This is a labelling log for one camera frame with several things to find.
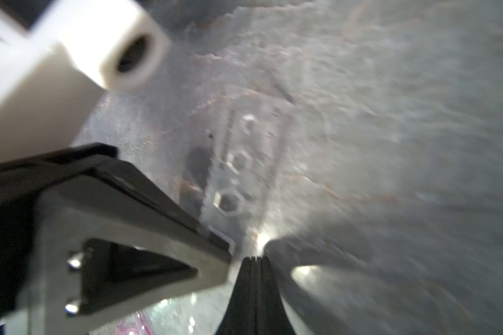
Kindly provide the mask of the clear straight ruler bottom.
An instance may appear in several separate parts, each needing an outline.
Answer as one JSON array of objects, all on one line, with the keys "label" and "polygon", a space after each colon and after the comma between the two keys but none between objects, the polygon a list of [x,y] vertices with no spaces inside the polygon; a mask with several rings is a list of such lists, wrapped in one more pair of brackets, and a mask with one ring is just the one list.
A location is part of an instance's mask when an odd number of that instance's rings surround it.
[{"label": "clear straight ruler bottom", "polygon": [[238,243],[265,212],[286,145],[294,104],[229,85],[215,105],[219,120],[200,221]]}]

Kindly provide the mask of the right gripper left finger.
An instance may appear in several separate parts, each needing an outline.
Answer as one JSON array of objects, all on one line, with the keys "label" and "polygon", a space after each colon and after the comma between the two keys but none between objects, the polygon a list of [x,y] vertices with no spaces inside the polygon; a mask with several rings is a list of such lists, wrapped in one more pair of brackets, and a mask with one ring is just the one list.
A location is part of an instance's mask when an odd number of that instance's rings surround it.
[{"label": "right gripper left finger", "polygon": [[255,334],[256,258],[244,258],[216,334]]}]

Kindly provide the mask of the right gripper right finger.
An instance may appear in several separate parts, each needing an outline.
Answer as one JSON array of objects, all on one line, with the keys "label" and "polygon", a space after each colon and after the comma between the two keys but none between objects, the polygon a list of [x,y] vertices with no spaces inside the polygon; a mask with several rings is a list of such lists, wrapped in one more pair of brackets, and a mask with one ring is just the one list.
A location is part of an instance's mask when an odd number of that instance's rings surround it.
[{"label": "right gripper right finger", "polygon": [[257,258],[256,271],[255,334],[295,335],[270,260]]}]

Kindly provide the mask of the pink triangle ruler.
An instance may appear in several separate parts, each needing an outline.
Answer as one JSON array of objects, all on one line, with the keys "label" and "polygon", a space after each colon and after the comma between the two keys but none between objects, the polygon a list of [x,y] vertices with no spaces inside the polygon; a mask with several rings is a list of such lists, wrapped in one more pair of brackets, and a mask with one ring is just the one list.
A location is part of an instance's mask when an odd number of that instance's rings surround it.
[{"label": "pink triangle ruler", "polygon": [[115,329],[116,335],[153,335],[147,316],[142,311],[135,312],[120,320]]}]

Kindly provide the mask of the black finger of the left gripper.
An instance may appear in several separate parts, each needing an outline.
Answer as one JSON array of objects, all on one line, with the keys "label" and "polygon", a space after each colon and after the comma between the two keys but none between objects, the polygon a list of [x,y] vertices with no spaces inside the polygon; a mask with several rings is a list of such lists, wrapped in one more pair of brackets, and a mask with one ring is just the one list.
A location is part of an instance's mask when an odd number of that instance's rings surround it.
[{"label": "black finger of the left gripper", "polygon": [[119,149],[92,143],[24,159],[0,163],[0,207],[30,198],[75,177],[93,177],[184,226],[204,240],[230,251],[229,238],[201,225],[172,201],[133,164],[119,159]]},{"label": "black finger of the left gripper", "polygon": [[[164,299],[225,282],[231,254],[92,177],[42,192],[29,276],[6,334],[88,334]],[[113,245],[172,258],[183,269],[115,281]]]}]

